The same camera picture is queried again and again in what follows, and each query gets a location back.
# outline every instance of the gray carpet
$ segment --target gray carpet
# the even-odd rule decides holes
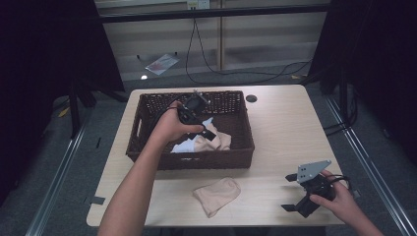
[[[293,65],[288,72],[295,71],[300,65]],[[279,73],[278,68],[255,68],[251,71]],[[306,74],[305,68],[297,75]],[[235,84],[249,83],[253,80],[265,80],[271,76],[262,75],[229,75],[220,76],[213,73],[192,75],[200,83]],[[279,77],[257,85],[288,85],[299,81],[290,77]],[[128,96],[133,89],[202,87],[196,85],[186,76],[158,78],[146,81],[125,83]],[[306,89],[316,108],[322,125],[335,124],[325,98],[321,95],[318,83],[307,85]],[[76,152],[69,173],[65,179],[53,211],[50,214],[43,235],[95,235],[96,228],[86,224],[89,203],[86,199],[94,195],[95,188],[110,151],[120,119],[126,106],[101,93],[95,93],[97,105],[86,128],[84,137]],[[416,197],[417,168],[403,154],[395,141],[387,139],[371,112],[359,100],[359,117],[353,128],[363,142],[365,149],[373,158],[389,187],[398,197],[413,222],[417,222],[417,208],[413,204]],[[35,212],[39,208],[49,184],[60,164],[71,135],[71,119],[67,115],[58,118],[57,110],[45,131],[43,145],[39,148],[37,158],[30,171],[23,178],[20,188],[13,191],[5,204],[0,208],[0,235],[25,235]],[[86,108],[81,107],[82,118]],[[387,208],[378,196],[374,186],[363,170],[350,144],[342,132],[329,136],[328,140],[340,164],[343,173],[351,177],[353,187],[361,197],[358,205],[370,216],[386,235],[400,235]],[[306,228],[196,228],[186,229],[184,235],[324,235],[320,229]],[[145,235],[169,235],[168,229],[146,229]],[[345,225],[326,228],[326,234],[354,235]]]

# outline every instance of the wall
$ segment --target wall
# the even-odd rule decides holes
[[[211,0],[213,8],[243,8],[328,3],[328,0]],[[95,0],[99,14],[131,14],[187,9],[186,1]],[[314,56],[326,13],[197,19],[208,64],[215,70],[285,65]],[[152,73],[145,66],[163,54],[180,62],[161,76],[185,74],[193,20],[106,24],[123,80]],[[197,33],[190,47],[190,73],[208,71]]]

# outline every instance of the black curtain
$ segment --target black curtain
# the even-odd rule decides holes
[[[320,76],[322,91],[332,93],[343,68],[382,129],[417,164],[417,2],[360,2],[354,11],[328,13],[310,74],[325,71]]]
[[[98,17],[92,0],[0,3],[0,203],[33,158],[52,102],[72,82],[83,86],[78,93],[95,89],[82,81],[124,90],[103,26],[73,21],[83,17]]]

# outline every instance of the beige sock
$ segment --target beige sock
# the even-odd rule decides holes
[[[232,178],[224,178],[212,185],[208,185],[193,191],[203,206],[208,218],[217,214],[217,212],[232,202],[240,195],[240,187]]]
[[[207,129],[216,134],[215,138],[209,141],[203,137],[198,137],[194,143],[194,152],[230,149],[231,137],[229,135],[218,132],[212,123],[207,125]]]

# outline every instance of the floor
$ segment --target floor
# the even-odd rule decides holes
[[[253,81],[257,85],[288,85],[297,84],[299,79],[292,79],[291,75],[304,75],[308,67],[295,72],[303,64],[283,66],[250,68],[252,72],[276,73],[286,70],[287,76],[272,78],[261,75],[230,75],[221,76],[210,72],[192,74],[197,83],[190,81],[184,74],[172,75],[150,80],[125,81],[128,96],[133,89],[146,88],[175,88],[175,87],[202,87],[204,82],[211,81],[216,84],[249,85]],[[322,95],[318,83],[306,86],[306,90],[318,113],[324,127],[334,125],[337,120],[337,109],[332,110],[332,101],[337,98],[337,90],[332,95]],[[39,147],[37,158],[31,164],[30,171],[23,177],[20,188],[12,192],[0,208],[0,235],[95,235],[96,228],[86,224],[89,211],[90,198],[95,192],[102,168],[105,164],[109,149],[117,131],[123,114],[125,103],[117,102],[101,93],[95,93],[97,105],[95,108],[83,108],[81,117],[85,130],[78,142],[71,141],[70,114],[59,118],[62,108],[52,114],[51,123],[45,130],[42,146]],[[55,105],[65,103],[67,97],[56,100]],[[386,235],[416,235],[414,224],[417,222],[417,167],[403,154],[401,147],[384,135],[382,125],[377,117],[358,99],[358,120],[352,130],[341,131],[328,136],[328,141],[345,175],[352,178],[357,193],[358,205],[370,216]],[[359,138],[365,152],[353,148],[348,137],[349,132]],[[68,157],[68,146],[75,146],[77,151]],[[388,194],[394,196],[386,198],[381,192],[381,183],[375,182],[369,166],[375,168],[381,175],[383,184],[387,185]],[[61,175],[62,182],[54,184],[57,173]],[[55,190],[53,198],[46,208],[42,208],[48,190]],[[404,211],[404,216],[397,213]],[[401,220],[409,219],[410,226],[399,227]],[[345,226],[326,227],[326,232],[315,231],[312,228],[210,228],[210,229],[177,229],[183,235],[354,235],[353,231]],[[144,235],[172,235],[175,233],[168,229],[147,229]]]

